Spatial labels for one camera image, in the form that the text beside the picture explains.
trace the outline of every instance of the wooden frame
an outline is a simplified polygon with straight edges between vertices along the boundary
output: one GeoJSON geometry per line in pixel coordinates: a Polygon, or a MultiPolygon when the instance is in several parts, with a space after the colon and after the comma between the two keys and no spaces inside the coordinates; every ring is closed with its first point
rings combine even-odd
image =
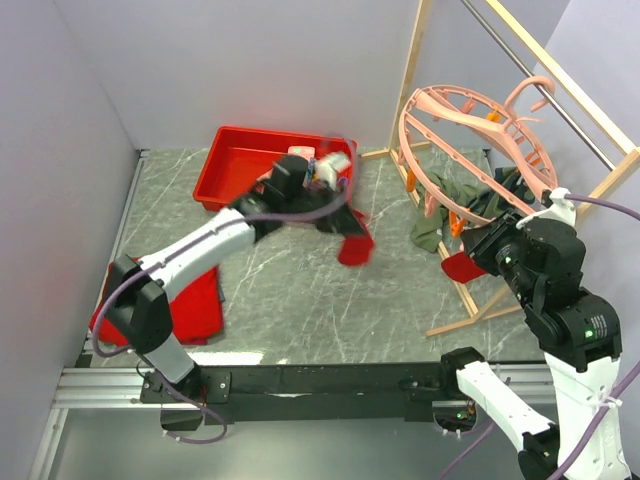
{"type": "MultiPolygon", "coordinates": [[[[571,96],[573,100],[575,100],[578,105],[580,105],[589,118],[598,126],[598,128],[600,128],[602,132],[607,135],[607,137],[616,145],[618,150],[620,150],[624,155],[624,158],[589,195],[591,197],[601,199],[609,197],[640,167],[640,147],[634,145],[629,137],[627,137],[622,130],[613,123],[606,113],[598,107],[598,105],[584,92],[584,90],[582,90],[582,88],[580,88],[580,86],[562,69],[558,62],[556,62],[551,55],[549,55],[549,53],[547,53],[547,51],[538,42],[536,42],[529,32],[520,25],[513,15],[511,15],[511,13],[509,13],[509,11],[504,8],[498,0],[485,1],[507,25],[507,27],[509,27],[513,34],[534,55],[537,61],[549,72],[555,81],[571,96]]],[[[376,159],[390,156],[404,183],[407,182],[408,172],[406,167],[400,165],[398,161],[398,122],[400,112],[411,94],[411,87],[413,85],[415,69],[420,56],[422,40],[426,30],[427,21],[429,19],[429,14],[431,12],[431,3],[431,0],[420,0],[418,5],[413,34],[411,36],[411,44],[407,54],[407,64],[393,120],[391,138],[389,139],[389,146],[386,149],[362,155],[363,159],[376,159]]],[[[412,150],[429,148],[429,142],[412,144],[411,147],[412,150]]],[[[419,203],[418,193],[414,190],[409,194],[409,196],[417,206],[419,203]]],[[[578,207],[578,223],[584,221],[592,211],[592,207],[593,205],[590,203],[584,203],[578,207]]],[[[438,253],[442,259],[449,256],[449,252],[442,242],[438,245],[438,253]]],[[[513,305],[499,310],[494,309],[494,307],[502,300],[510,296],[511,291],[507,285],[500,288],[487,303],[478,308],[467,287],[458,282],[453,283],[460,295],[467,313],[469,314],[469,318],[429,330],[426,333],[427,336],[449,332],[458,328],[473,325],[481,320],[496,318],[501,315],[520,310],[519,305],[513,305]]]]}

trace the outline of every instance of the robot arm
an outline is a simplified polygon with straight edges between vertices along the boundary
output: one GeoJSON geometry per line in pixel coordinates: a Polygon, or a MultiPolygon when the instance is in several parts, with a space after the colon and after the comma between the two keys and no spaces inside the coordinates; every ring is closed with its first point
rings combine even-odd
{"type": "MultiPolygon", "coordinates": [[[[484,227],[466,230],[461,238],[476,265],[502,276],[522,305],[551,370],[558,425],[529,408],[477,352],[475,357],[460,357],[460,352],[443,357],[443,363],[453,366],[460,391],[509,437],[525,478],[535,480],[548,478],[567,459],[609,401],[622,352],[615,310],[580,286],[586,249],[573,228],[575,208],[564,199],[566,190],[549,193],[547,210],[525,218],[509,211],[484,227]]],[[[631,478],[617,404],[612,407],[564,478],[631,478]]]]}
{"type": "MultiPolygon", "coordinates": [[[[174,388],[188,397],[199,398],[200,368],[173,334],[170,302],[226,257],[249,248],[283,225],[279,220],[252,220],[256,215],[311,212],[334,201],[341,194],[337,173],[349,164],[346,155],[330,154],[316,163],[316,181],[305,185],[309,163],[296,155],[284,155],[268,177],[173,245],[137,262],[126,255],[119,257],[113,263],[105,296],[141,270],[149,273],[118,296],[107,311],[107,318],[133,350],[174,388]],[[157,264],[160,268],[149,268],[157,264]]],[[[316,219],[314,224],[324,232],[366,233],[346,204],[316,219]]]]}

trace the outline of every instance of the gray marble surface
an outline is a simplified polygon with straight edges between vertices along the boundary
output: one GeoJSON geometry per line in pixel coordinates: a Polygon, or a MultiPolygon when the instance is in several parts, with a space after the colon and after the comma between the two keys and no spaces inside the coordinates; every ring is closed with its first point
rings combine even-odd
{"type": "MultiPolygon", "coordinates": [[[[123,252],[154,252],[211,218],[192,198],[206,155],[207,149],[150,152],[123,252]]],[[[419,156],[425,168],[469,180],[443,156],[419,156]]],[[[362,162],[354,201],[370,214],[376,250],[369,265],[340,265],[337,236],[285,227],[222,262],[225,330],[206,346],[190,347],[194,358],[202,364],[424,361],[463,346],[492,360],[542,358],[521,312],[426,338],[427,330],[468,315],[440,257],[409,241],[418,212],[389,158],[362,162]]],[[[451,239],[446,243],[457,251],[451,239]]],[[[482,305],[501,282],[485,276],[468,286],[482,305]]],[[[124,354],[94,365],[136,362],[124,354]]]]}

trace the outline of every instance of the green cloth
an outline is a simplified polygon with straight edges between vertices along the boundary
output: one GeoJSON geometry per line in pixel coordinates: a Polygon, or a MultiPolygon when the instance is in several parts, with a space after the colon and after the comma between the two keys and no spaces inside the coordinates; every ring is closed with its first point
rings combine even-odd
{"type": "MultiPolygon", "coordinates": [[[[482,215],[485,218],[497,217],[510,206],[500,195],[497,195],[487,187],[458,184],[435,173],[427,173],[426,175],[451,200],[458,205],[469,207],[473,213],[482,215]]],[[[535,200],[531,190],[523,182],[519,181],[520,172],[515,167],[497,168],[494,178],[525,203],[531,204],[535,200]]],[[[416,189],[420,195],[418,220],[413,226],[409,238],[417,247],[434,253],[442,240],[442,227],[445,220],[449,218],[449,211],[446,207],[440,205],[432,216],[425,217],[424,187],[418,183],[416,189]]]]}

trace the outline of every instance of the red cloth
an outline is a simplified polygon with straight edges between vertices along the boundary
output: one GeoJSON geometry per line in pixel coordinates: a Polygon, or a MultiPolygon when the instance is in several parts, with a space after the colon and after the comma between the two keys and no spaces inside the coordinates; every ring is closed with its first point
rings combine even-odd
{"type": "Polygon", "coordinates": [[[459,283],[470,282],[487,273],[464,252],[458,252],[445,258],[440,265],[451,280],[459,283]]]}
{"type": "Polygon", "coordinates": [[[338,262],[347,267],[361,267],[369,263],[375,242],[363,221],[365,214],[358,210],[354,210],[353,213],[367,234],[363,237],[345,237],[338,253],[338,262]]]}
{"type": "MultiPolygon", "coordinates": [[[[173,319],[173,333],[183,345],[205,345],[209,337],[223,329],[224,321],[218,292],[218,275],[217,267],[208,271],[185,288],[169,305],[173,319]]],[[[102,302],[93,313],[90,323],[91,329],[93,329],[101,306],[102,302]]],[[[117,346],[128,343],[108,321],[102,323],[100,340],[117,346]]]]}

